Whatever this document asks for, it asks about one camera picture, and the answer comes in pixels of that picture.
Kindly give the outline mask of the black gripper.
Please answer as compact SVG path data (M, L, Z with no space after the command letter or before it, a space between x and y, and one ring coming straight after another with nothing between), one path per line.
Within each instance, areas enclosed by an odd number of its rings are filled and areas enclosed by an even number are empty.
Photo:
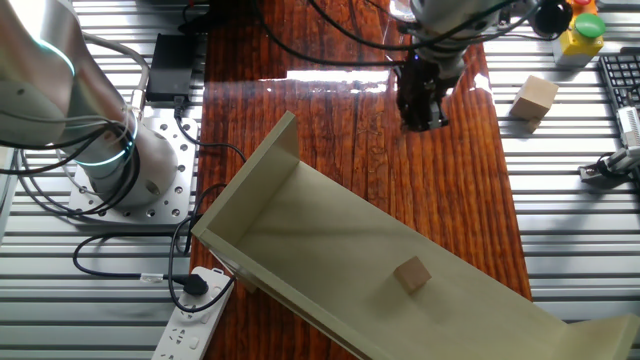
M453 88L453 78L441 78L437 63L422 59L417 54L408 54L397 67L397 101L401 117L401 128L407 132L424 132L449 124L442 108L442 98ZM407 103L415 97L429 99L428 124L420 117L420 112Z

